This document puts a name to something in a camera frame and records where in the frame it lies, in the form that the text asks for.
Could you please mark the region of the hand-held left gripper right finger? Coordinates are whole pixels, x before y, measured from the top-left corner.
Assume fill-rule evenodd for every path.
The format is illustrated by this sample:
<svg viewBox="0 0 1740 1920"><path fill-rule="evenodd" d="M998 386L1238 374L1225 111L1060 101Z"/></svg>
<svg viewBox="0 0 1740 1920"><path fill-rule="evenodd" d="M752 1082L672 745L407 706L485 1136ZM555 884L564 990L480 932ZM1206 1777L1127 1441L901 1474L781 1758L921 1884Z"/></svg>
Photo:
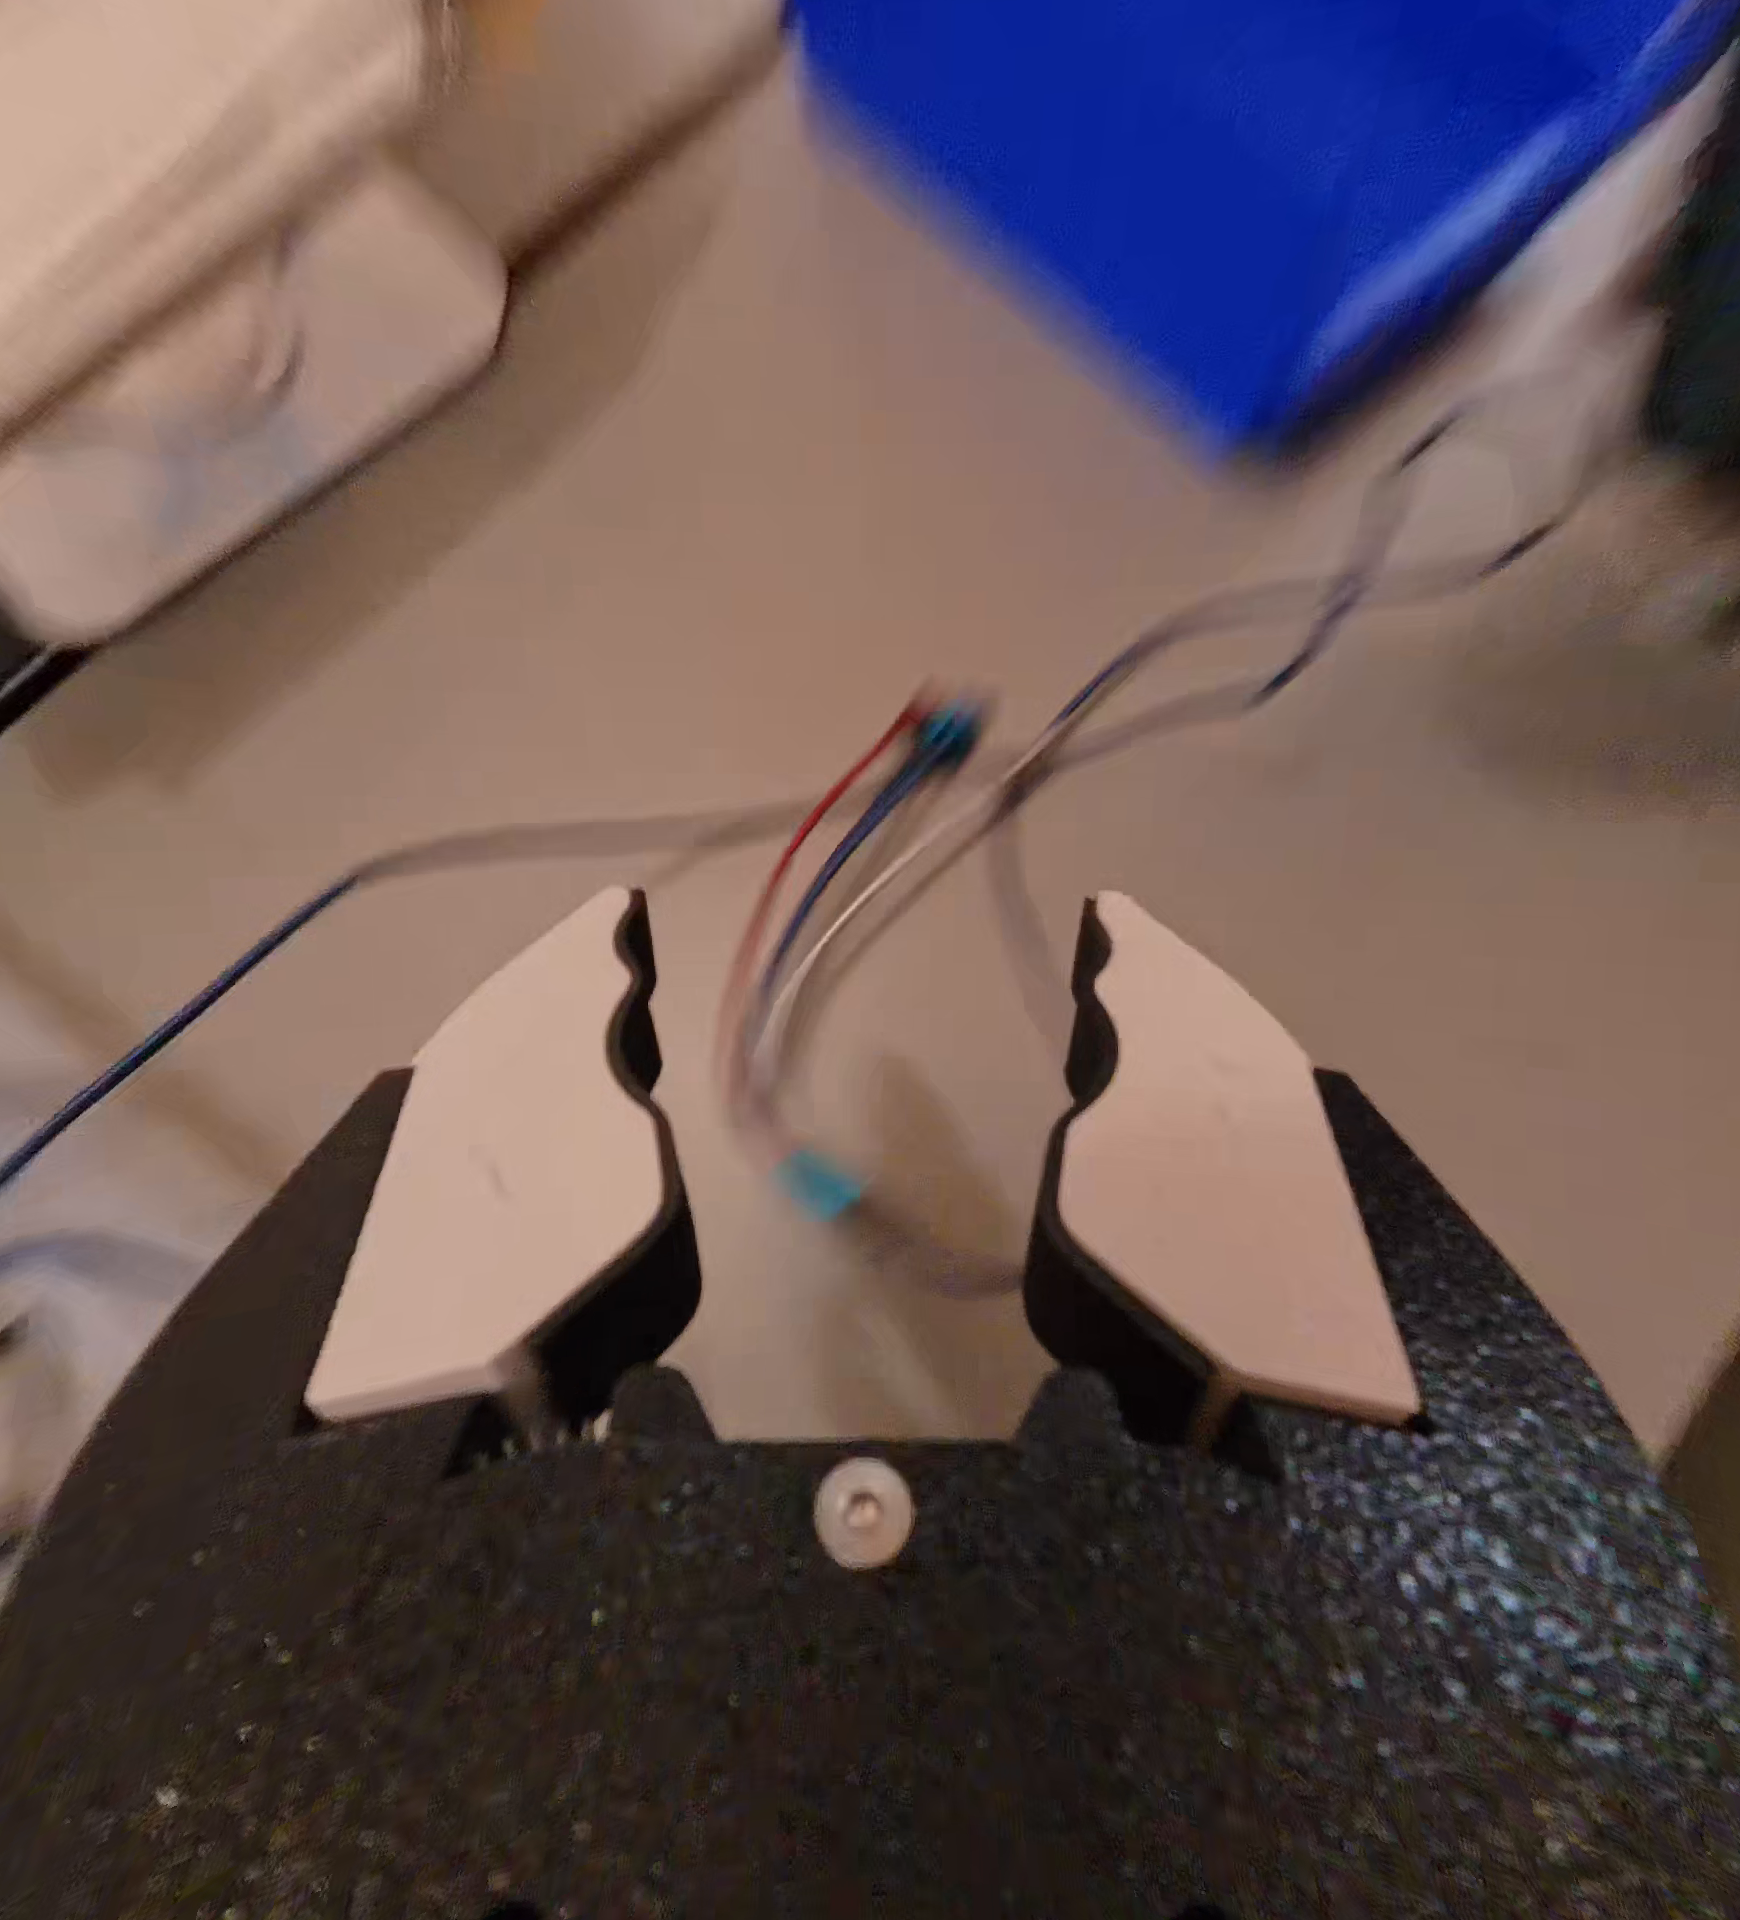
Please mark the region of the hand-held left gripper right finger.
<svg viewBox="0 0 1740 1920"><path fill-rule="evenodd" d="M1412 1372L1318 1073L1242 983L1097 892L1024 1312L1142 1448L1258 1455L1254 1412L1419 1434Z"/></svg>

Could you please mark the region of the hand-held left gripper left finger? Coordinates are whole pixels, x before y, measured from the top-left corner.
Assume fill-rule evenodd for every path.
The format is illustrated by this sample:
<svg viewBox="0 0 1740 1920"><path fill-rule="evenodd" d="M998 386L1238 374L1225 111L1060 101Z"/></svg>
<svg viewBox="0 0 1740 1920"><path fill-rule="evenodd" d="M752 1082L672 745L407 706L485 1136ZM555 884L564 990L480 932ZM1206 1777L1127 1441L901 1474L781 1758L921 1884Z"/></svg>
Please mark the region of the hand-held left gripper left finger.
<svg viewBox="0 0 1740 1920"><path fill-rule="evenodd" d="M608 884L418 1051L307 1381L323 1427L496 1401L547 1443L689 1327L652 949L644 892Z"/></svg>

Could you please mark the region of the grey desk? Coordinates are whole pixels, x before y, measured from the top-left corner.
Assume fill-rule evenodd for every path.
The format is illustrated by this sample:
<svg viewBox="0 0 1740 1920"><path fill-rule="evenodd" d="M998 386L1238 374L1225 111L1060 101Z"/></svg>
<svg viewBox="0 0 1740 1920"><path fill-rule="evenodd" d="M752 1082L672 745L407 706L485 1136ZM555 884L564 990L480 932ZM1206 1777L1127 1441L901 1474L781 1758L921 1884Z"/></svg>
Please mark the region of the grey desk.
<svg viewBox="0 0 1740 1920"><path fill-rule="evenodd" d="M1447 406L1399 565L1510 540L1644 349L1604 302L1700 90L1422 376L1295 473L1216 468L817 130L781 60L531 278L494 369L0 742L0 1157L355 862L672 820L650 851L380 884L263 966L0 1208L189 1266L385 1067L608 883L658 940L661 1102L704 1259L675 1365L754 1435L1003 1434L1044 1372L814 1231L733 1141L715 1009L810 799L917 686L1007 751L1160 616L1300 580ZM1183 644L834 986L811 1131L1018 1261L1058 1111L1054 975L1110 887L1354 1075L1672 1449L1740 1331L1740 686L1626 601L1622 494L1513 572L1365 608L1288 698L1137 730L1281 634Z"/></svg>

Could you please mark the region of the instruction sheet on stand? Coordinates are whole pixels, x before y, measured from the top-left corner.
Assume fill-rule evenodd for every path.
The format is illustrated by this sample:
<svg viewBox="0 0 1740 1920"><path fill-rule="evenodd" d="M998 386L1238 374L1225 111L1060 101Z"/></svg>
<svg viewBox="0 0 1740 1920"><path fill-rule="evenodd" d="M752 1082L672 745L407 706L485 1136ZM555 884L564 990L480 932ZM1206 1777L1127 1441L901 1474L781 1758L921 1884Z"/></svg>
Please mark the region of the instruction sheet on stand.
<svg viewBox="0 0 1740 1920"><path fill-rule="evenodd" d="M232 443L305 359L293 225L442 86L452 8L0 4L0 459Z"/></svg>

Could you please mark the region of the blue plastic bin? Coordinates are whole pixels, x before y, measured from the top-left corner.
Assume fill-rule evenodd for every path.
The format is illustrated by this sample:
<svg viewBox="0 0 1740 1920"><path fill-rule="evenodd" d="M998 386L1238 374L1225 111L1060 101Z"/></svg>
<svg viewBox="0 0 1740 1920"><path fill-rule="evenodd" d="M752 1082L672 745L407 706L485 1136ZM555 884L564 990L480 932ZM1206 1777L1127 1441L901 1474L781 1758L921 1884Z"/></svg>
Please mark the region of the blue plastic bin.
<svg viewBox="0 0 1740 1920"><path fill-rule="evenodd" d="M811 2L810 97L1219 450L1415 359L1740 4Z"/></svg>

